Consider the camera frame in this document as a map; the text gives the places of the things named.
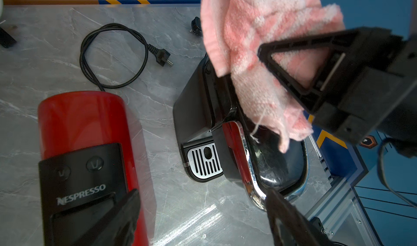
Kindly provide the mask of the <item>black coffee machine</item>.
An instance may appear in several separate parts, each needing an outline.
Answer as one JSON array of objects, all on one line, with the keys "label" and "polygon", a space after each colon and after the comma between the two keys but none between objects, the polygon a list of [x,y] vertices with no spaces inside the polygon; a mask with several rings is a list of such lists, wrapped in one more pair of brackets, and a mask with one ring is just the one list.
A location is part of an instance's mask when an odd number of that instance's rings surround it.
[{"label": "black coffee machine", "polygon": [[302,195],[309,170],[306,143],[291,141],[281,153],[280,137],[246,117],[230,76],[217,77],[208,57],[175,102],[173,119],[183,166],[196,182],[224,176],[261,210],[270,189],[290,201]]}]

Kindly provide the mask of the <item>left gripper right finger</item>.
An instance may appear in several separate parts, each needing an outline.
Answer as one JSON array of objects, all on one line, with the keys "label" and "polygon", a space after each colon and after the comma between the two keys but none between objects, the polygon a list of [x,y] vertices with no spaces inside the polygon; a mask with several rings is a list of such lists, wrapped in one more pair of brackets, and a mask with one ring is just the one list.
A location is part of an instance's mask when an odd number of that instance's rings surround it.
[{"label": "left gripper right finger", "polygon": [[276,190],[268,191],[265,206],[275,246],[332,245],[326,235]]}]

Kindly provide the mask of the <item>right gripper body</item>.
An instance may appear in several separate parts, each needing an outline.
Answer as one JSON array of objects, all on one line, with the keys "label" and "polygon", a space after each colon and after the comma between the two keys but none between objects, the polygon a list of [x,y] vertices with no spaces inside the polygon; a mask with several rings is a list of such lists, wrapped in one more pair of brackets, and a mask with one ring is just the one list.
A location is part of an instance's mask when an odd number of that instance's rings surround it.
[{"label": "right gripper body", "polygon": [[324,73],[315,125],[351,144],[377,130],[399,154],[416,156],[416,35],[356,38],[346,50],[333,50]]}]

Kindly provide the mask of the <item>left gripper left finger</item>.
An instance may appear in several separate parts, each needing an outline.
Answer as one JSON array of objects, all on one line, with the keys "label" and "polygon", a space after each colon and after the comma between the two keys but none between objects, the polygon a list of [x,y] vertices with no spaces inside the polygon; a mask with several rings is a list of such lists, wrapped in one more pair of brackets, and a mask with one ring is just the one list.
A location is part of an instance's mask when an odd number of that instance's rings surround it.
[{"label": "left gripper left finger", "polygon": [[133,189],[79,238],[75,246],[131,246],[141,210],[140,193]]}]

